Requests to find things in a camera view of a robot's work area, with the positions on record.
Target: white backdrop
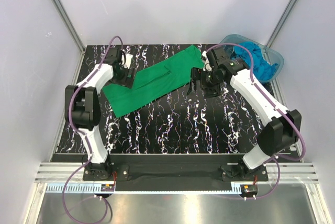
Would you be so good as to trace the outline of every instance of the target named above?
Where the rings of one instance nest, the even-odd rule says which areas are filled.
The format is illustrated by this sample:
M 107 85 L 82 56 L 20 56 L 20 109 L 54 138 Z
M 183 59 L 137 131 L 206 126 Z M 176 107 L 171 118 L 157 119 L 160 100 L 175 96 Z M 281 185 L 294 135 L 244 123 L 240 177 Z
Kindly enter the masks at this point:
M 278 79 L 288 107 L 302 115 L 305 160 L 315 166 L 333 221 L 334 32 L 334 0 L 299 0 L 273 45 L 285 58 Z
M 51 0 L 0 0 L 0 222 L 23 223 L 80 52 Z
M 61 0 L 84 44 L 266 43 L 289 0 Z

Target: folded green cloth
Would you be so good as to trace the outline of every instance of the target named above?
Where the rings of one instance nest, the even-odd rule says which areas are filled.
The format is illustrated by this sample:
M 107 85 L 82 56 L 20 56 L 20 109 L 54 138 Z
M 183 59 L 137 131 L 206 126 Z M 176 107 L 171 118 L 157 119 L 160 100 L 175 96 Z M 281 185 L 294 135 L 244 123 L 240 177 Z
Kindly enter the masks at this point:
M 201 53 L 194 45 L 138 72 L 131 89 L 110 84 L 103 87 L 103 92 L 119 118 L 187 84 L 193 67 L 204 67 Z

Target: blue basket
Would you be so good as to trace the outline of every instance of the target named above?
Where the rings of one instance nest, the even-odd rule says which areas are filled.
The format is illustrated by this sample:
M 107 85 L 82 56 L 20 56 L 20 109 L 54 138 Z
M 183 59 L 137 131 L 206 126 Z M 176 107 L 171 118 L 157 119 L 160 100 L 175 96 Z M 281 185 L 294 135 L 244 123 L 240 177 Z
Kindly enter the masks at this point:
M 276 72 L 274 73 L 274 75 L 271 79 L 269 79 L 269 80 L 259 80 L 261 83 L 271 82 L 272 80 L 274 80 L 278 76 L 279 72 L 282 70 L 282 67 L 284 65 L 284 58 L 277 51 L 274 51 L 274 50 L 268 48 L 267 46 L 261 45 L 258 42 L 255 42 L 253 40 L 250 40 L 246 37 L 243 37 L 243 36 L 237 35 L 237 34 L 232 34 L 232 35 L 226 36 L 224 38 L 224 40 L 221 41 L 221 43 L 231 42 L 231 43 L 240 44 L 240 43 L 246 42 L 246 41 L 256 43 L 262 51 L 263 59 L 266 60 L 269 64 L 277 63 Z M 225 51 L 227 52 L 228 55 L 232 55 L 233 46 L 226 46 L 224 48 L 225 48 Z

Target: blue cloth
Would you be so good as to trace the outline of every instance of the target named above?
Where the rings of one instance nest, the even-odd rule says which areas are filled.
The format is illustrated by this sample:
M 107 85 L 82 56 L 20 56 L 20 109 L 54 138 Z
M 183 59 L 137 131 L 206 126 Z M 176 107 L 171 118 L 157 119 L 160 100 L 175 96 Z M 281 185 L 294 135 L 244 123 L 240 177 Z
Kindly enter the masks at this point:
M 270 65 L 267 61 L 265 61 L 263 59 L 260 47 L 258 47 L 258 45 L 253 42 L 243 42 L 239 45 L 247 48 L 251 52 L 254 62 L 253 74 L 255 75 L 255 77 L 261 81 L 267 81 L 271 79 L 276 73 L 276 67 L 278 64 L 275 63 L 273 65 Z M 236 56 L 234 56 L 233 58 L 240 57 L 248 64 L 248 66 L 250 66 L 250 56 L 245 50 L 234 46 L 234 51 Z

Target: green towel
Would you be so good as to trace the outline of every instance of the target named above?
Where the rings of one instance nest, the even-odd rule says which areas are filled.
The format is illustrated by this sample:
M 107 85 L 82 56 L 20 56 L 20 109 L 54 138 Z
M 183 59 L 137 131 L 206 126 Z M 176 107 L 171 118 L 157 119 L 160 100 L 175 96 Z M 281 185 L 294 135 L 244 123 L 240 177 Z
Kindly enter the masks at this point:
M 201 53 L 194 45 L 138 72 L 131 89 L 110 84 L 103 87 L 103 92 L 119 118 L 187 84 L 193 67 L 204 67 Z

